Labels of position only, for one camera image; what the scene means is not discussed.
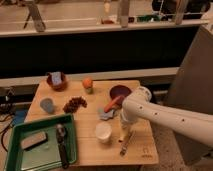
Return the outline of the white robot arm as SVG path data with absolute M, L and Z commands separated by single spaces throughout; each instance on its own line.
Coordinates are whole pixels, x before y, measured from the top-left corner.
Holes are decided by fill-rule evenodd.
M 135 123 L 139 118 L 168 127 L 213 148 L 213 115 L 151 103 L 152 94 L 137 87 L 122 103 L 122 120 Z

